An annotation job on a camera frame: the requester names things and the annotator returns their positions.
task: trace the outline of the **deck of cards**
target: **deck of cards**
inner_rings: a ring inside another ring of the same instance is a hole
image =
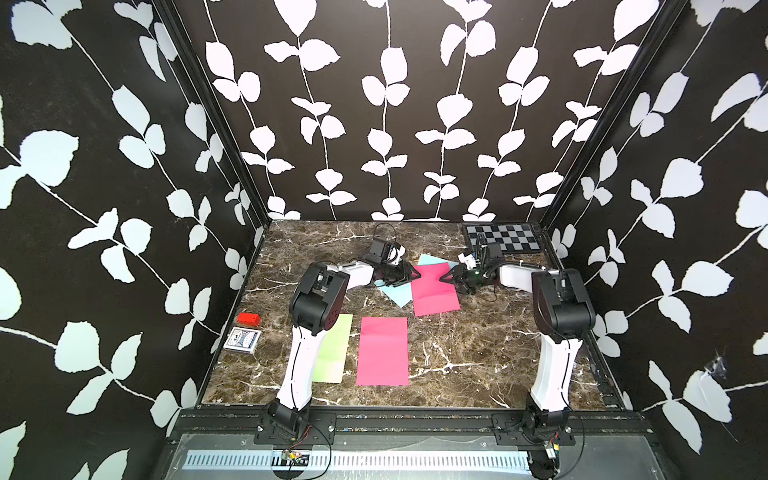
[[[241,326],[235,326],[224,343],[224,348],[236,350],[238,352],[253,353],[256,350],[256,342],[261,336],[261,330],[245,329]]]

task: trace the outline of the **marble tabletop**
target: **marble tabletop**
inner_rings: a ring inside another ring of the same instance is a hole
[[[261,315],[262,335],[253,355],[222,350],[204,395],[206,403],[261,405],[275,398],[290,353],[288,305],[296,282],[319,260],[354,260],[367,249],[373,222],[275,221],[247,281],[237,312]],[[394,223],[397,239],[414,265],[421,253],[456,261],[465,248],[461,225]],[[379,235],[387,235],[386,226]],[[546,263],[544,254],[518,255]],[[499,287],[459,295],[461,310],[414,317],[413,303],[400,308],[375,288],[346,294],[342,313],[353,314],[340,384],[313,383],[313,402],[341,406],[503,407],[521,409],[538,368],[538,331],[531,295]],[[360,320],[408,317],[409,385],[357,386]],[[586,346],[571,382],[575,409],[602,410]]]

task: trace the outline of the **leaf pattern wallpaper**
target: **leaf pattern wallpaper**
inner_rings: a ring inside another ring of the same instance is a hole
[[[686,478],[759,478],[768,392],[768,2],[692,0],[551,230]]]
[[[545,212],[660,3],[176,8],[269,217],[491,221]]]
[[[147,478],[266,215],[150,3],[0,12],[0,479]]]

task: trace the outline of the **pink paper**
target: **pink paper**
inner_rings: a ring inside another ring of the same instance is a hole
[[[411,282],[413,311],[416,316],[461,309],[456,287],[440,281],[440,277],[451,269],[447,263],[417,265],[415,268],[422,274],[420,279]]]
[[[362,318],[357,385],[408,385],[407,318]]]

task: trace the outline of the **checkerboard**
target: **checkerboard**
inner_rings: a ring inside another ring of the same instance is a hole
[[[500,243],[504,254],[536,253],[541,247],[534,237],[531,225],[528,223],[511,223],[508,225],[466,225],[465,235],[470,246],[477,245],[478,235],[485,234],[488,243]]]

